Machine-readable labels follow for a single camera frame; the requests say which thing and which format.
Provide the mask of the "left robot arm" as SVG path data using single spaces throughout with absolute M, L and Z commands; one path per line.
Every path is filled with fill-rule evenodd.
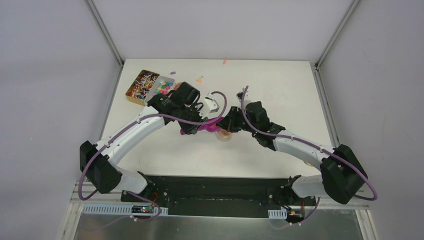
M 107 194 L 113 190 L 132 192 L 140 202 L 152 198 L 153 189 L 139 171 L 119 167 L 123 157 L 153 132 L 171 121 L 177 121 L 185 134 L 195 134 L 201 126 L 210 124 L 209 115 L 220 106 L 216 92 L 200 98 L 200 93 L 187 82 L 168 94 L 159 93 L 130 122 L 96 143 L 83 142 L 79 147 L 81 181 L 88 179 L 95 192 Z

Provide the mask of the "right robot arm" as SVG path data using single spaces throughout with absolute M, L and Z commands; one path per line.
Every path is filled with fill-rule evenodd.
M 293 134 L 270 121 L 260 101 L 248 103 L 244 109 L 232 106 L 217 123 L 221 129 L 238 133 L 246 131 L 264 148 L 289 154 L 319 170 L 318 175 L 290 177 L 274 200 L 280 205 L 296 205 L 306 197 L 330 197 L 347 204 L 357 196 L 368 178 L 352 149 L 319 145 Z

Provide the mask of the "magenta plastic scoop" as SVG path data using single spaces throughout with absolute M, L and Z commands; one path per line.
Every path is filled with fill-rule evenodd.
M 217 123 L 219 123 L 224 117 L 215 117 L 211 118 L 210 120 L 213 121 L 210 124 L 205 125 L 190 125 L 191 127 L 194 127 L 194 130 L 199 131 L 207 131 L 209 133 L 216 133 L 221 130 L 219 126 L 217 126 Z

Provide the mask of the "clear plastic jar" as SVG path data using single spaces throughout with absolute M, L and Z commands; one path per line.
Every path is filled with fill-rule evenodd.
M 221 142 L 228 142 L 232 139 L 233 134 L 231 132 L 221 129 L 215 133 L 215 136 Z

